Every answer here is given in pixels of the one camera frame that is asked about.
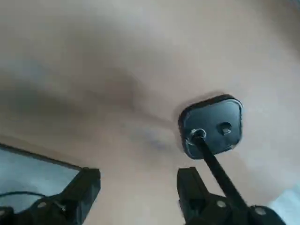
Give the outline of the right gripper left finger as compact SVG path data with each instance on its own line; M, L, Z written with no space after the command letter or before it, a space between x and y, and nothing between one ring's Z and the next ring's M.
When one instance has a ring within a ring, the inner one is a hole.
M43 195L30 191L6 192L14 195L38 196L26 209L16 212L13 206L0 208L2 225L82 225L101 189L101 173L97 168L82 168L62 192Z

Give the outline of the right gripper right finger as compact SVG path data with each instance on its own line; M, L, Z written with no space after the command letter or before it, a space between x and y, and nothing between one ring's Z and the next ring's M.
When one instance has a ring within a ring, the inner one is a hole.
M265 206L241 208L225 196L210 193L194 167L177 172L179 204L187 225L284 225L283 219Z

